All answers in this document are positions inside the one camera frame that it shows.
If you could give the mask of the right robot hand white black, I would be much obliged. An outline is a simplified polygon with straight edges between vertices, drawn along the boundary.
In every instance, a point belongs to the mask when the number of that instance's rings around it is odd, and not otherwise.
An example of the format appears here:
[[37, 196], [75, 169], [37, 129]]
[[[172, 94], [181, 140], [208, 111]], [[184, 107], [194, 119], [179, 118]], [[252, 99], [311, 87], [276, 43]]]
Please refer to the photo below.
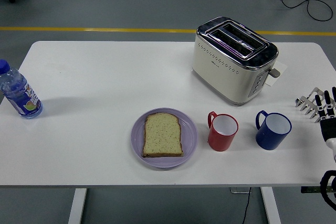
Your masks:
[[334, 103], [332, 103], [329, 91], [324, 91], [326, 108], [323, 107], [319, 95], [315, 95], [315, 100], [317, 104], [318, 115], [320, 117], [322, 137], [326, 146], [332, 150], [333, 159], [335, 161], [335, 87], [332, 87], [332, 95]]

